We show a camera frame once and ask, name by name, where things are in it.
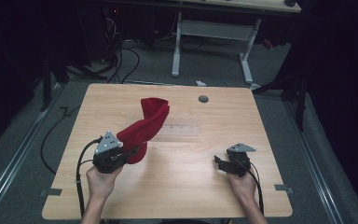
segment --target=table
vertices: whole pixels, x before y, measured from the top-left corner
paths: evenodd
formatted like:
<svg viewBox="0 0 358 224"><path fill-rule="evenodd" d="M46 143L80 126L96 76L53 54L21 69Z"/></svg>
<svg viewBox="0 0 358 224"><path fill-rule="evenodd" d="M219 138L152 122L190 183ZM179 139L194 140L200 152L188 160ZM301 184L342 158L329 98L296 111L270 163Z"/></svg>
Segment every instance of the table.
<svg viewBox="0 0 358 224"><path fill-rule="evenodd" d="M209 102L201 103L200 95L207 96ZM265 215L292 214L286 192L275 189L283 184L282 178L250 90L91 84L51 186L62 193L48 196L44 218L80 218L74 180L81 150L107 131L116 135L139 119L140 100L147 97L169 101L170 114L161 129L165 131L148 143L142 161L125 165L103 218L244 217L226 174L217 170L213 161L214 155L226 160L226 149L237 143L256 148L248 156L260 174ZM180 133L178 127L186 132ZM91 147L83 160L92 159L95 148ZM81 168L86 204L85 173L91 165L85 163Z"/></svg>
<svg viewBox="0 0 358 224"><path fill-rule="evenodd" d="M181 0L180 3L203 4L220 7L244 7L256 10L273 10L280 12L299 13L301 8L298 4L288 7L281 0ZM182 20L182 13L178 13L176 28L176 45L173 54L172 76L179 76L180 57L181 57L181 38L182 35L197 35L213 38L225 38L232 40L246 41L246 45L240 53L240 60L245 81L253 84L252 74L248 64L248 57L255 42L255 37L261 19L256 19L252 25L227 24L209 21Z"/></svg>

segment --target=forearm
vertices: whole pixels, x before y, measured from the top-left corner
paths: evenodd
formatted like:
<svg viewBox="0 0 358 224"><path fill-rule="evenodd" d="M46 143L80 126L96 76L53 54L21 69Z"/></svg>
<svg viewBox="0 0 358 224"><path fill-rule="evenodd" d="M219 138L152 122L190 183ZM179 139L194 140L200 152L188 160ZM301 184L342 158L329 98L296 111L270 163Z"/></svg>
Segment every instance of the forearm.
<svg viewBox="0 0 358 224"><path fill-rule="evenodd" d="M251 224L265 224L267 223L266 218L261 213L260 208L257 205L255 199L240 199L241 206L245 215L249 219L249 223Z"/></svg>
<svg viewBox="0 0 358 224"><path fill-rule="evenodd" d="M101 214L103 212L105 200L101 199L89 199L86 211L82 217L80 223L82 224L99 224L101 220Z"/></svg>

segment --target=human arm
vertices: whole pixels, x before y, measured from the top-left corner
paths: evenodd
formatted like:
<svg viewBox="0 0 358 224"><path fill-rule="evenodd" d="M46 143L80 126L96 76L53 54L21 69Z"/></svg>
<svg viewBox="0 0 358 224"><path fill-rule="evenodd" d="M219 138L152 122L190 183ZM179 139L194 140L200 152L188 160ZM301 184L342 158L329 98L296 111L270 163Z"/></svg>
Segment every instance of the human arm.
<svg viewBox="0 0 358 224"><path fill-rule="evenodd" d="M248 217L251 224L265 224L266 218L261 213L257 202L255 201L256 183L251 175L245 174L242 177L227 173L231 186L234 189L234 194L241 203L245 215Z"/></svg>
<svg viewBox="0 0 358 224"><path fill-rule="evenodd" d="M92 166L86 172L87 181L89 183L89 202L80 223L100 223L103 206L112 193L116 177L120 174L122 169L123 167L120 167L112 174L103 174L98 172L95 166Z"/></svg>

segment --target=red cloth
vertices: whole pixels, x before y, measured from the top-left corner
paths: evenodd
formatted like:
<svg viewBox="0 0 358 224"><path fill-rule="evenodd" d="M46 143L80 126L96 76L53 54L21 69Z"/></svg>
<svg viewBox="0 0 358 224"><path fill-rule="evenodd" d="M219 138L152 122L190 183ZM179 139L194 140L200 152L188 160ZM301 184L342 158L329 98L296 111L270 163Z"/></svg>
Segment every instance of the red cloth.
<svg viewBox="0 0 358 224"><path fill-rule="evenodd" d="M140 119L117 134L117 139L123 143L125 152L139 147L138 152L130 156L128 164L141 161L147 150L147 141L152 139L164 124L170 112L168 101L159 98L141 100L144 119Z"/></svg>

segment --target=person's left hand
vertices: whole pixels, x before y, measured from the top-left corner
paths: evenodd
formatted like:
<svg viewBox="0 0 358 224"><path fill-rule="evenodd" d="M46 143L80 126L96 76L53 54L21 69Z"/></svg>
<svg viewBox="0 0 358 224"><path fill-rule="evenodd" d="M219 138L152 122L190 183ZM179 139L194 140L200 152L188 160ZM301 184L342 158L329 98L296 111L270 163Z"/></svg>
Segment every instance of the person's left hand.
<svg viewBox="0 0 358 224"><path fill-rule="evenodd" d="M95 166L92 166L86 173L89 183L89 197L93 200L105 201L112 193L116 177L122 169L123 167L120 167L112 174L103 174L98 172Z"/></svg>

